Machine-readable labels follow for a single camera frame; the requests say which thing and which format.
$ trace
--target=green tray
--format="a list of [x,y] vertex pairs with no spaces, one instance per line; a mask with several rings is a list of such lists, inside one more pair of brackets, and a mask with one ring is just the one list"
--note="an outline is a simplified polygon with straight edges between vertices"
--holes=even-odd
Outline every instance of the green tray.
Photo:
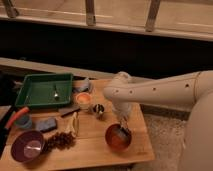
[[[20,108],[55,108],[67,105],[72,97],[73,74],[32,74],[24,78],[15,106]],[[59,98],[54,98],[54,84]]]

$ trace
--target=food item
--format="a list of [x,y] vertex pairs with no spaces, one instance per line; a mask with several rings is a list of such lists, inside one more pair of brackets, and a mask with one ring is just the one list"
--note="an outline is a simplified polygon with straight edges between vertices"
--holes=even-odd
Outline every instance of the food item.
[[57,132],[45,140],[43,152],[50,152],[54,148],[65,149],[74,145],[74,137],[72,132]]

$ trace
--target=gray object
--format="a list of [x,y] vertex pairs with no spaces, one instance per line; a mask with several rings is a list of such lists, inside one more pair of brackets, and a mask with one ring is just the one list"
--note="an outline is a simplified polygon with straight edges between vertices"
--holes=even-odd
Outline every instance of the gray object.
[[74,91],[77,92],[77,93],[84,92],[84,91],[91,92],[91,91],[92,91],[92,87],[93,87],[93,86],[92,86],[92,84],[90,83],[89,78],[86,77],[86,78],[83,80],[82,84],[81,84],[79,87],[76,87],[76,88],[74,89]]
[[36,130],[41,132],[48,132],[57,128],[56,119],[51,117],[44,121],[38,121],[36,123]]

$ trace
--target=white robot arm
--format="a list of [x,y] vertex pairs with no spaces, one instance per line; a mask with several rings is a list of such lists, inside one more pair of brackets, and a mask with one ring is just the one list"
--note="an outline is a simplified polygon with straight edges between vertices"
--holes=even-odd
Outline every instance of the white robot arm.
[[124,117],[131,111],[129,102],[191,110],[179,171],[213,170],[213,71],[144,83],[133,83],[129,74],[119,72],[103,93],[114,113]]

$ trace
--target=utensil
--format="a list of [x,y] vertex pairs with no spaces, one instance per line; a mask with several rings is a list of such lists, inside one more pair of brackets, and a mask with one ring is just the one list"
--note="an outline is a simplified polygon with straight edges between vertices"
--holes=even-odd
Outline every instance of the utensil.
[[105,141],[114,151],[125,150],[132,141],[132,133],[127,127],[127,123],[111,125],[105,133]]
[[57,91],[56,84],[53,84],[53,89],[54,89],[54,98],[55,98],[55,100],[58,100],[59,94],[58,94],[58,91]]
[[14,160],[27,163],[37,158],[45,144],[45,139],[41,132],[31,130],[19,135],[11,147],[11,155]]

